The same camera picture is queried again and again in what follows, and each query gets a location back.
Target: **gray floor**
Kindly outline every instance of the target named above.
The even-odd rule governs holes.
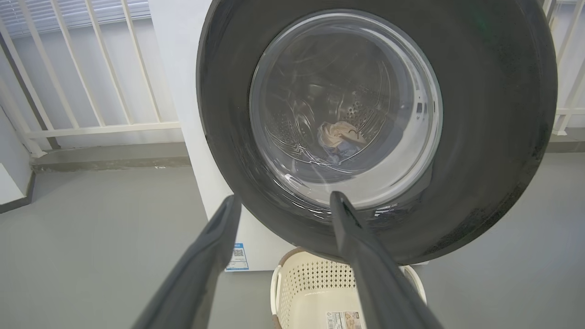
[[[0,328],[128,328],[206,223],[190,168],[45,173],[0,215]],[[419,267],[446,329],[576,328],[585,153],[547,154],[486,234]],[[273,328],[270,272],[220,276],[209,328]]]

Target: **baseboard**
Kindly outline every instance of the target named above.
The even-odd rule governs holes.
[[[30,174],[29,185],[26,188],[26,196],[24,198],[20,198],[18,200],[14,200],[5,204],[0,204],[0,214],[20,207],[24,207],[26,205],[29,205],[33,201],[33,189],[35,188],[35,178],[36,174],[32,172]]]

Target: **white washing machine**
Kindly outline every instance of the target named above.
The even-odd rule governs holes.
[[[428,261],[540,164],[557,78],[534,0],[149,4],[205,211],[245,206],[228,270],[273,270],[293,244],[339,259],[334,190],[398,263]]]

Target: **laundry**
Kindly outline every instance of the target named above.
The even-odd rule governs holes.
[[[317,140],[327,153],[326,161],[330,165],[341,164],[367,144],[357,128],[345,121],[321,124],[317,130]]]

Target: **washing machine door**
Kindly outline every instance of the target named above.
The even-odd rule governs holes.
[[[202,123],[231,189],[329,258],[331,191],[399,263],[475,239],[532,179],[556,106],[534,0],[217,0],[197,61]]]

